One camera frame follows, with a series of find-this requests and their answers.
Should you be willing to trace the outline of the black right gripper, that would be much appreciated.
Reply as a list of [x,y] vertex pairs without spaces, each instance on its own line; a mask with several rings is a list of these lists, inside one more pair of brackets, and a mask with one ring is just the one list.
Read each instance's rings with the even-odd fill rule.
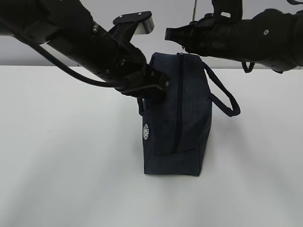
[[231,57],[230,32],[236,25],[226,16],[206,14],[186,26],[167,28],[165,40],[182,46],[187,53],[204,57]]

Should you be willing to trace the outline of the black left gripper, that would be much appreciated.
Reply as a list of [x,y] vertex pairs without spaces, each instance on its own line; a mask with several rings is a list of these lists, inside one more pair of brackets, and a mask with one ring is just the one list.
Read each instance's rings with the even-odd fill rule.
[[138,48],[123,53],[114,66],[101,72],[105,82],[118,83],[117,91],[136,98],[165,98],[169,76],[150,66]]

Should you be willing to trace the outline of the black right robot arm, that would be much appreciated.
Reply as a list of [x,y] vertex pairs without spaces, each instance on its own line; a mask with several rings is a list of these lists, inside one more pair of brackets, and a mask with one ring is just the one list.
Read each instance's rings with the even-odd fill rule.
[[187,53],[238,61],[246,73],[261,64],[277,73],[303,65],[303,12],[266,9],[243,19],[241,0],[213,0],[213,13],[167,28],[165,40]]

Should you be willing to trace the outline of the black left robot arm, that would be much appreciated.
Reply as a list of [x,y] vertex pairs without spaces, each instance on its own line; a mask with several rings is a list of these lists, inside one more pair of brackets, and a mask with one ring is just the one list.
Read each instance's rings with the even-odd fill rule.
[[14,37],[70,76],[126,96],[163,99],[169,77],[131,43],[154,29],[152,13],[123,14],[105,30],[79,0],[3,0],[0,34]]

